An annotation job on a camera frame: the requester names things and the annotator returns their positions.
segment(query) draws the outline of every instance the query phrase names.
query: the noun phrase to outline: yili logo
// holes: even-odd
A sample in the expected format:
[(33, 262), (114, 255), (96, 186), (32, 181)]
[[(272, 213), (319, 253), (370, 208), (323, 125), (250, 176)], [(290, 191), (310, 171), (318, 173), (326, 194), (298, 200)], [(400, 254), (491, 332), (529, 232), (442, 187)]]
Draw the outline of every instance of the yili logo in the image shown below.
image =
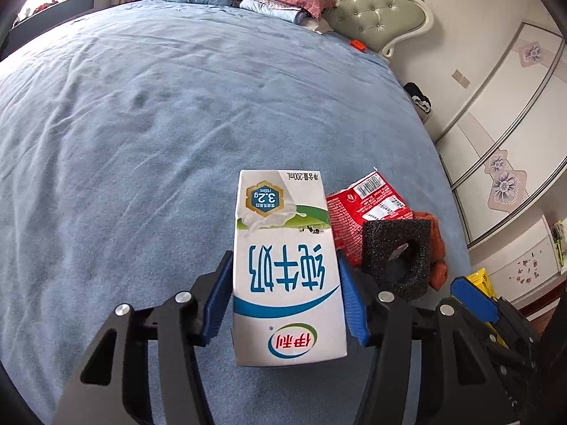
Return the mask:
[(303, 356), (317, 342), (317, 331), (305, 323), (282, 326), (268, 340), (268, 350), (274, 356), (293, 359)]

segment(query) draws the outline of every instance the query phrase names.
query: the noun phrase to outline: milk carton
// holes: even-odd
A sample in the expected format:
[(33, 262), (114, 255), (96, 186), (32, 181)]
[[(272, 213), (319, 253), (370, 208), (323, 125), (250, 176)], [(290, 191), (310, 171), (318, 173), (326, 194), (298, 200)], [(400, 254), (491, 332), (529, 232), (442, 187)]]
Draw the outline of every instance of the milk carton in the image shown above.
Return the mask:
[(232, 338), (241, 366), (347, 356), (335, 243), (318, 171), (240, 172)]

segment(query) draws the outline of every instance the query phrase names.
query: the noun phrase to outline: barcode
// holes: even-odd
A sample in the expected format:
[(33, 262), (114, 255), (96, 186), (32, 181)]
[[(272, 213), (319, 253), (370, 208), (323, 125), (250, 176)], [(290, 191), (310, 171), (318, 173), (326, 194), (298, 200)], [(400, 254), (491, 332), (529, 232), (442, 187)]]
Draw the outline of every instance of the barcode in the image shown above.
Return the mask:
[(378, 174), (374, 174), (373, 176), (368, 177), (368, 179), (364, 182), (355, 185), (354, 191), (358, 193), (359, 197), (365, 199), (368, 195), (382, 187), (382, 185), (384, 185), (384, 181), (380, 178), (380, 176), (378, 176)]

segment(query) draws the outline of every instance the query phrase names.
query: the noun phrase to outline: blue wave graphic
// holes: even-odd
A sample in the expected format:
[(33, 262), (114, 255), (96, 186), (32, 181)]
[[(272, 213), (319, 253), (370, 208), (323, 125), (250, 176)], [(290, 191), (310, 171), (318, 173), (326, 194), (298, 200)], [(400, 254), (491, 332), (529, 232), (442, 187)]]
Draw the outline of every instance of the blue wave graphic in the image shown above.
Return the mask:
[(239, 297), (234, 297), (234, 313), (238, 313), (242, 316), (250, 316), (252, 318), (283, 318), (284, 316), (296, 315), (298, 313), (310, 310), (316, 305), (319, 305), (324, 300), (331, 297), (331, 294), (338, 289), (338, 286), (332, 291), (328, 292), (324, 296), (318, 299), (311, 300), (310, 302), (305, 302), (299, 305), (290, 306), (267, 306), (258, 305), (246, 300), (240, 299)]

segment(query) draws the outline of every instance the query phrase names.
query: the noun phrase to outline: wall socket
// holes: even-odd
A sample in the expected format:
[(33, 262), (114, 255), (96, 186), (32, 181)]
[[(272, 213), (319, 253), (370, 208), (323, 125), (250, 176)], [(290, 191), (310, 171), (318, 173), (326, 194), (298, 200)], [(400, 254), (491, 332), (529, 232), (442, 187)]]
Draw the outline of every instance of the wall socket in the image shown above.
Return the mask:
[(455, 70), (455, 72), (453, 73), (453, 78), (456, 79), (457, 83), (463, 86), (464, 89), (467, 89), (469, 87), (469, 84), (471, 84), (471, 82), (467, 79), (467, 77), (464, 76), (458, 70)]

